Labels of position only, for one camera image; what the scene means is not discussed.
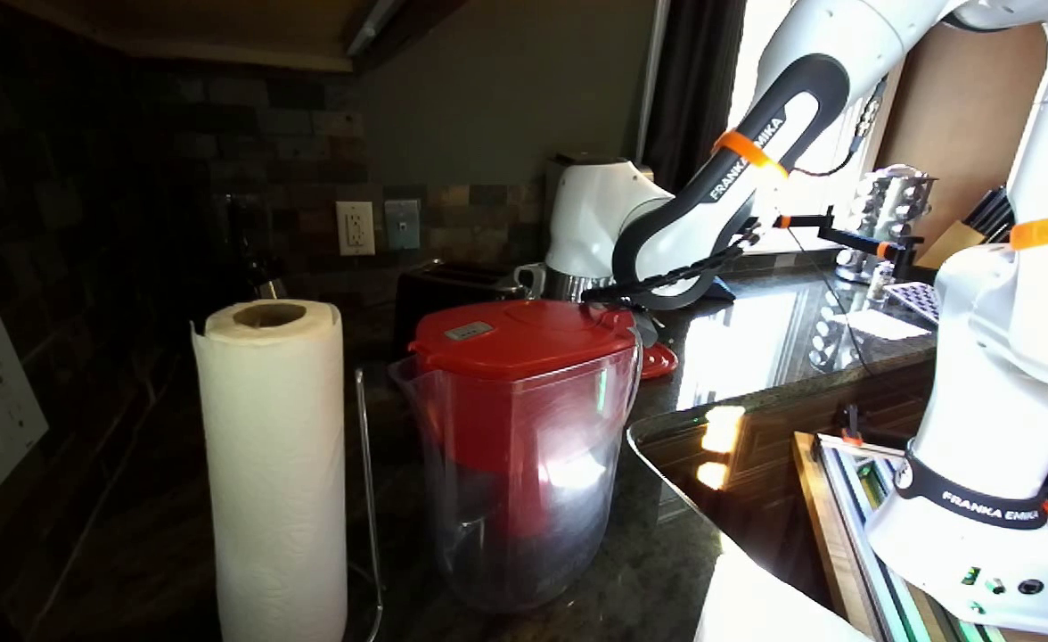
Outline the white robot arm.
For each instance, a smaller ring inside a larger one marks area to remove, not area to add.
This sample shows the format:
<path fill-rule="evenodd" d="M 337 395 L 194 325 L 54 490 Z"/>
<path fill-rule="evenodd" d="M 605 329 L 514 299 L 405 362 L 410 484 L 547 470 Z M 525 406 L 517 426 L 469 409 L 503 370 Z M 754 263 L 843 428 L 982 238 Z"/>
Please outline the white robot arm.
<path fill-rule="evenodd" d="M 749 236 L 757 191 L 946 17 L 1048 37 L 1048 0 L 798 0 L 762 49 L 754 107 L 704 167 L 675 194 L 628 162 L 572 170 L 547 263 L 592 299 L 694 304 Z M 955 617 L 1048 634 L 1048 63 L 1007 198 L 1008 236 L 938 270 L 933 390 L 870 545 Z"/>

